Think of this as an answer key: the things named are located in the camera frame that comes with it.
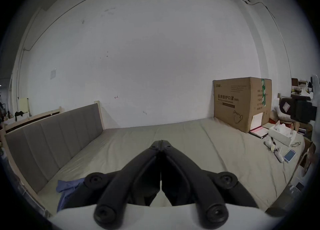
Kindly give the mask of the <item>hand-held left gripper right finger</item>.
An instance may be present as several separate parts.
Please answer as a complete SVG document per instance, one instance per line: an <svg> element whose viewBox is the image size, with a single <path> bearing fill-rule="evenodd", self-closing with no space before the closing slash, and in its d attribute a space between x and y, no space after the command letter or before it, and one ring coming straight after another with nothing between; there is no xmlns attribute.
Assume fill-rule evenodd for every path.
<svg viewBox="0 0 320 230"><path fill-rule="evenodd" d="M203 170L166 140L161 140L161 161L162 190L171 205L195 203L205 229L217 229L226 223L226 204L258 208L235 174Z"/></svg>

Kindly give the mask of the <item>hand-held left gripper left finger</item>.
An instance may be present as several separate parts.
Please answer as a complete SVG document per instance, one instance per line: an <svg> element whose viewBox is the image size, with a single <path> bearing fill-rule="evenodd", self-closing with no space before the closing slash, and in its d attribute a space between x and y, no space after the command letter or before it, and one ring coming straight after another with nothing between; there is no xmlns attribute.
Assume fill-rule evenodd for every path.
<svg viewBox="0 0 320 230"><path fill-rule="evenodd" d="M153 165L161 152L161 140L138 154L120 171L87 175L69 196L63 209L73 209L96 204L93 219L104 229L119 229L132 188Z"/></svg>

